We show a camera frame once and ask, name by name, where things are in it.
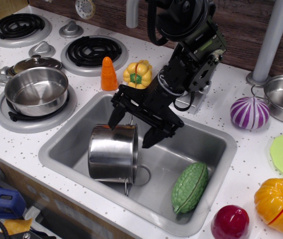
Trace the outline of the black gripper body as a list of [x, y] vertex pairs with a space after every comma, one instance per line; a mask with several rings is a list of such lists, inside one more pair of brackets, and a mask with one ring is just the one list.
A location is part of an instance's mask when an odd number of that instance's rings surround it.
[[159, 72], [146, 89], [120, 85], [111, 102], [114, 108], [125, 111], [159, 129], [173, 130], [183, 127], [183, 121], [169, 105], [184, 92], [182, 81], [175, 74]]

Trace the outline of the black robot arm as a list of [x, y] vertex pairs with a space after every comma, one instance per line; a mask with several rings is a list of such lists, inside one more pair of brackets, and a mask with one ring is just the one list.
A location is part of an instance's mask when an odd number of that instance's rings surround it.
[[168, 41], [177, 45], [168, 64], [147, 88], [119, 86], [111, 100], [111, 129], [126, 113], [131, 113], [150, 126], [142, 144], [143, 148], [150, 148], [184, 126], [170, 105], [185, 92], [194, 97], [207, 87], [226, 49], [223, 35], [212, 21], [215, 10], [211, 0], [148, 1], [149, 39], [158, 46]]

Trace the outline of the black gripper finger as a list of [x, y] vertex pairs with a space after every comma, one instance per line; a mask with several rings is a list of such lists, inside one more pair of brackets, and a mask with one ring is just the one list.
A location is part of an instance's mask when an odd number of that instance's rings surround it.
[[122, 106], [116, 106], [109, 118], [108, 126], [110, 129], [114, 129], [118, 123], [123, 119], [125, 116], [125, 108]]
[[144, 135], [142, 148], [150, 148], [167, 137], [173, 137], [175, 132], [168, 129], [159, 129], [154, 126]]

